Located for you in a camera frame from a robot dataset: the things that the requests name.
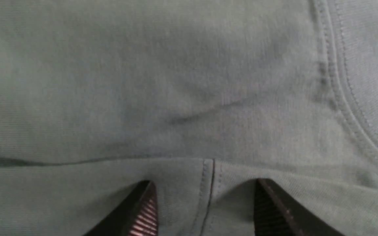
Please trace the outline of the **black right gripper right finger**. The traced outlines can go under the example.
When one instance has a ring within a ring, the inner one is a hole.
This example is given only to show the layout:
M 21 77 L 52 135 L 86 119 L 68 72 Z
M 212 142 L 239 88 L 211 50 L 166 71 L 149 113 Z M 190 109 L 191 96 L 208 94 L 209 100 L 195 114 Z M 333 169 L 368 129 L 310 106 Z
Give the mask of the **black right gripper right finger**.
M 275 181 L 258 178 L 254 193 L 256 236 L 342 236 Z

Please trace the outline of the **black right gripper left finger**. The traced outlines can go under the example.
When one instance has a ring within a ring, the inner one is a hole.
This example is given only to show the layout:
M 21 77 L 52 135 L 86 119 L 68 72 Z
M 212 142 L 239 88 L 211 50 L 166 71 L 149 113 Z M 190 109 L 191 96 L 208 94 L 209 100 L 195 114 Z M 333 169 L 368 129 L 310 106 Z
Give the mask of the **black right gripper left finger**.
M 86 236 L 157 236 L 158 199 L 156 186 L 141 181 L 126 198 Z

